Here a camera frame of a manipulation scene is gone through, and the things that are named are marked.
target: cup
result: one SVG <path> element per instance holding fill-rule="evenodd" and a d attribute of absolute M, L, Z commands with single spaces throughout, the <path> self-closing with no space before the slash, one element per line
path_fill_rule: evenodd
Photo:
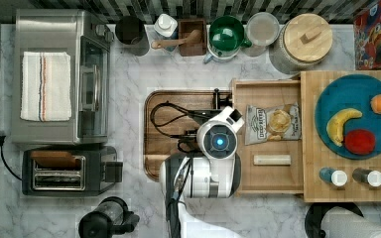
<path fill-rule="evenodd" d="M 259 57 L 280 35 L 280 23 L 272 14 L 261 12 L 253 15 L 246 25 L 246 37 L 252 47 L 242 49 L 248 57 Z"/>
<path fill-rule="evenodd" d="M 213 57 L 228 59 L 237 55 L 240 48 L 251 47 L 252 43 L 245 38 L 242 23 L 232 16 L 223 16 L 215 19 L 209 27 L 209 53 L 203 62 L 207 63 Z"/>
<path fill-rule="evenodd" d="M 378 171 L 357 168 L 352 173 L 352 178 L 358 182 L 368 183 L 374 187 L 381 185 L 381 173 Z"/>
<path fill-rule="evenodd" d="M 344 171 L 338 171 L 334 168 L 322 168 L 319 171 L 320 178 L 335 186 L 344 186 L 348 181 L 348 176 Z"/>
<path fill-rule="evenodd" d="M 116 24 L 115 34 L 125 51 L 137 57 L 143 56 L 150 49 L 144 22 L 139 18 L 123 17 Z"/>

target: cereal box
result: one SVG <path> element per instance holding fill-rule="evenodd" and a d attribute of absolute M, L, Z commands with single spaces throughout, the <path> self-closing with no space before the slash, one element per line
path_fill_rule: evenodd
<path fill-rule="evenodd" d="M 354 21 L 357 69 L 381 67 L 381 0 Z"/>

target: white robot body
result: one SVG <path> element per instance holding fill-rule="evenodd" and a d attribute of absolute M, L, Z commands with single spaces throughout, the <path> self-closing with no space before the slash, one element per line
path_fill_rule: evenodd
<path fill-rule="evenodd" d="M 168 158 L 167 164 L 162 163 L 160 183 L 163 195 L 166 197 L 166 204 L 172 199 L 177 201 L 178 216 L 170 216 L 168 222 L 172 226 L 176 217 L 179 218 L 181 238 L 241 237 L 229 229 L 192 217 L 186 210 L 184 197 L 225 198 L 232 195 L 238 188 L 240 159 L 236 156 L 236 133 L 243 124 L 240 113 L 231 107 L 226 107 L 197 130 L 196 141 L 203 155 L 189 153 L 182 157 L 181 162 L 178 157 L 173 157 L 174 159 L 171 160 Z M 172 178 L 174 178 L 174 185 L 170 185 Z M 169 212 L 174 212 L 169 206 L 170 204 L 166 206 L 167 209 L 170 209 Z"/>
<path fill-rule="evenodd" d="M 190 158 L 186 157 L 180 170 Z M 234 174 L 234 158 L 216 159 L 205 157 L 193 158 L 193 178 L 188 177 L 185 184 L 184 197 L 217 197 L 226 198 L 231 195 Z"/>

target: small bottle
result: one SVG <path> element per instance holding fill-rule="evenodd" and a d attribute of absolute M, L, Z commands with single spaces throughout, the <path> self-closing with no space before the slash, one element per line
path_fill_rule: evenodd
<path fill-rule="evenodd" d="M 167 14 L 162 14 L 154 24 L 154 29 L 163 40 L 175 40 L 178 38 L 178 21 Z M 174 51 L 176 46 L 165 48 L 166 51 Z"/>
<path fill-rule="evenodd" d="M 352 178 L 358 182 L 368 183 L 374 187 L 381 185 L 381 173 L 378 171 L 357 168 L 352 173 Z"/>
<path fill-rule="evenodd" d="M 344 171 L 338 171 L 334 168 L 322 168 L 319 176 L 323 181 L 334 184 L 335 186 L 344 186 L 348 181 L 348 176 Z"/>

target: striped dish towel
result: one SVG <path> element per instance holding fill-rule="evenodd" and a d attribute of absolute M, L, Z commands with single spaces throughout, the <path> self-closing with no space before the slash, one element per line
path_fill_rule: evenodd
<path fill-rule="evenodd" d="M 21 118 L 45 122 L 70 116 L 70 56 L 25 52 Z"/>

